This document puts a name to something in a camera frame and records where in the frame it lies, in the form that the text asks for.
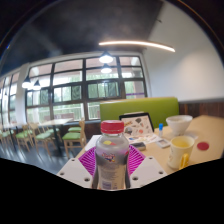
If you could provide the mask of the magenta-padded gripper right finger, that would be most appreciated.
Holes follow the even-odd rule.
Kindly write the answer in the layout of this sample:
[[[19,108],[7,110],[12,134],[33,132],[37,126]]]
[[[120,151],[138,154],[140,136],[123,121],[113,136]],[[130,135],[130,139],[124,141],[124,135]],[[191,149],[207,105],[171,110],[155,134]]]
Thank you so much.
[[[167,175],[153,156],[145,156],[130,145],[127,158],[127,187],[140,188]]]

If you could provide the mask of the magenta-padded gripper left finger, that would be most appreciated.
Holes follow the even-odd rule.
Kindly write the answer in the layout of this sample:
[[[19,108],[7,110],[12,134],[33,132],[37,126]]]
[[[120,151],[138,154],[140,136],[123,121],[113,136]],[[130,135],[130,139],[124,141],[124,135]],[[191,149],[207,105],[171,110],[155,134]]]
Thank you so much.
[[[92,147],[79,158],[69,159],[57,175],[81,187],[96,189],[96,171],[95,148]]]

